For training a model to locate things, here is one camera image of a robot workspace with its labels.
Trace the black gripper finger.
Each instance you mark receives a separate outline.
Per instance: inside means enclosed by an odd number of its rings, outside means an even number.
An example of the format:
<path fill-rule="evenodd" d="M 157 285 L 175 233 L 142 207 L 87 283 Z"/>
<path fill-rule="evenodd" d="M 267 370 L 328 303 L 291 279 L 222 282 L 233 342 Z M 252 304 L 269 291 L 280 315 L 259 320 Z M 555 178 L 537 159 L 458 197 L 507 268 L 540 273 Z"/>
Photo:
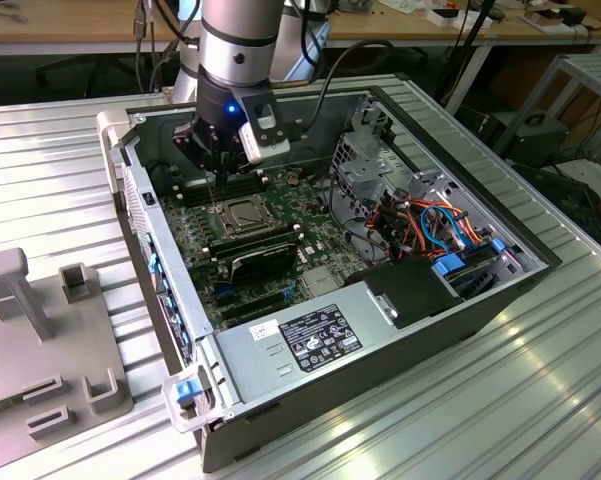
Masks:
<path fill-rule="evenodd" d="M 222 190 L 222 136 L 213 125 L 181 124 L 173 131 L 176 148 L 199 170 L 214 176 L 214 186 Z"/>
<path fill-rule="evenodd" d="M 218 190 L 223 191 L 229 177 L 236 175 L 247 164 L 242 141 L 238 134 L 229 140 L 227 147 L 221 152 L 221 164 L 218 169 Z"/>

